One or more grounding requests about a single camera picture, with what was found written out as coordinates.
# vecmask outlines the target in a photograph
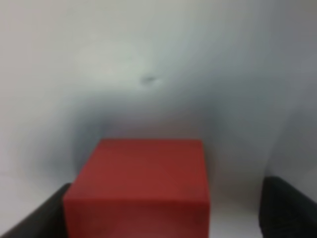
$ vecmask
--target red box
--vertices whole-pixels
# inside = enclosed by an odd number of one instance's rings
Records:
[[[102,140],[64,197],[70,238],[207,238],[199,140]]]

